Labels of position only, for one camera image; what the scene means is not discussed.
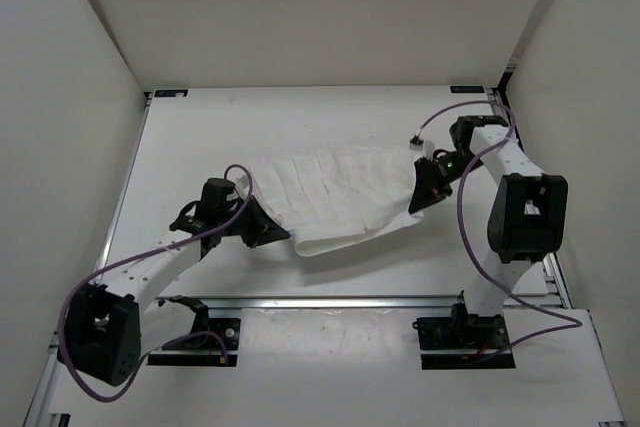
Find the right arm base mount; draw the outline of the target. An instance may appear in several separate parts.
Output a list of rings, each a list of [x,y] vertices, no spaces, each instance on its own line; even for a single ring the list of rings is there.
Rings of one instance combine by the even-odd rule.
[[[462,300],[448,316],[418,317],[421,369],[424,371],[514,369],[516,367],[502,314],[470,314]]]

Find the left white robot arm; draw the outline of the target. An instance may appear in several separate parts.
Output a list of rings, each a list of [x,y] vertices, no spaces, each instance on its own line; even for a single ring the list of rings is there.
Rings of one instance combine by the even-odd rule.
[[[254,191],[228,179],[208,179],[200,198],[179,211],[157,247],[75,288],[62,309],[59,360],[77,375],[117,387],[158,348],[218,342],[202,301],[161,294],[225,237],[237,237],[248,248],[289,239]]]

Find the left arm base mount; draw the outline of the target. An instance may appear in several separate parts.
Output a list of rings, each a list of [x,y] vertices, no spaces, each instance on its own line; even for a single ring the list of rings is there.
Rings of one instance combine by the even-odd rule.
[[[176,340],[171,335],[147,357],[150,366],[171,367],[236,367],[241,338],[241,318],[229,314],[219,316],[199,299],[175,296],[159,306],[180,307],[189,310],[193,322],[185,338]]]

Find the white pleated skirt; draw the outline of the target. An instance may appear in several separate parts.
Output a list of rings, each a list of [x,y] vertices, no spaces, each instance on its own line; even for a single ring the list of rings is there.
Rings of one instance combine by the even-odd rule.
[[[417,159],[400,147],[320,150],[252,167],[253,195],[295,252],[313,257],[420,223],[409,212]]]

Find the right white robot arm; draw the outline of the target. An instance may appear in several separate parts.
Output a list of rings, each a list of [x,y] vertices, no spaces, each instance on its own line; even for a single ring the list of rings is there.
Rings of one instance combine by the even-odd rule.
[[[500,316],[520,278],[558,251],[563,240],[568,182],[545,173],[511,135],[500,116],[462,116],[450,127],[452,151],[414,163],[411,214],[451,196],[451,185],[458,182],[463,187],[466,177],[480,167],[497,186],[486,231],[489,251],[462,292],[464,312],[449,322],[450,337],[464,347],[484,336],[483,320]]]

